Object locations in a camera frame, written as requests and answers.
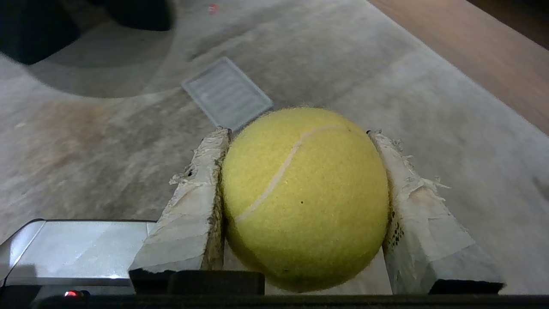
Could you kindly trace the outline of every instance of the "tennis ball seam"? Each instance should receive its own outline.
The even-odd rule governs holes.
[[[255,200],[248,208],[246,208],[246,210],[244,210],[244,212],[242,212],[240,215],[238,215],[234,219],[234,222],[238,223],[238,222],[241,222],[244,219],[246,219],[250,214],[252,214],[264,202],[265,199],[267,199],[269,194],[271,194],[271,192],[276,188],[278,182],[284,176],[284,172],[286,171],[286,169],[288,169],[288,167],[292,163],[292,159],[294,158],[295,154],[299,150],[299,147],[303,144],[303,142],[307,138],[309,138],[313,134],[319,133],[321,131],[330,130],[330,129],[344,129],[344,130],[347,130],[347,127],[342,126],[342,125],[336,125],[336,124],[328,124],[328,125],[324,125],[324,126],[321,126],[319,128],[315,128],[315,129],[312,129],[310,131],[307,131],[307,132],[303,133],[299,137],[298,141],[294,144],[292,149],[290,150],[290,153],[286,157],[286,160],[284,161],[284,163],[282,163],[279,170],[276,172],[276,174],[274,174],[273,178],[269,182],[269,185],[267,185],[267,188],[265,189],[265,191],[257,198],[257,200]]]

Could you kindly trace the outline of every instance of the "black object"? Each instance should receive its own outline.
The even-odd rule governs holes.
[[[105,0],[105,9],[119,24],[130,28],[167,31],[172,25],[165,0]]]
[[[79,36],[57,0],[0,0],[0,51],[17,62],[36,63]]]
[[[36,309],[64,308],[261,308],[261,309],[361,309],[361,308],[547,308],[547,296],[105,296],[72,300],[51,297],[38,303]]]
[[[11,285],[0,287],[0,308],[27,308],[42,287],[40,285]]]
[[[172,25],[166,0],[88,1],[104,4],[113,19],[127,27],[167,31]],[[0,52],[17,62],[34,64],[79,37],[59,0],[0,0]]]
[[[129,271],[137,295],[264,295],[265,277],[238,271]]]
[[[503,283],[499,282],[439,279],[429,294],[497,294],[502,288]]]

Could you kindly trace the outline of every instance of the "floor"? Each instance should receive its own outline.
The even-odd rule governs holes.
[[[175,0],[170,32],[105,21],[35,65],[0,57],[0,241],[39,217],[157,219],[214,129],[180,82],[227,56],[276,108],[401,139],[504,293],[549,293],[549,53],[463,0],[371,2]],[[386,293],[376,266],[327,293]]]

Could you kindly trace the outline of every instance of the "brown stain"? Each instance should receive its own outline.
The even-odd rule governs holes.
[[[538,177],[532,177],[532,183],[538,190],[538,192],[549,202],[549,185],[540,181]]]
[[[97,104],[51,102],[37,109],[25,126],[32,132],[20,160],[26,173],[61,168],[90,151],[104,137],[105,110]]]

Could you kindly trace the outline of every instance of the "wooden surface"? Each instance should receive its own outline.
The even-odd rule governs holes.
[[[466,0],[370,2],[545,134],[549,133],[549,51]]]

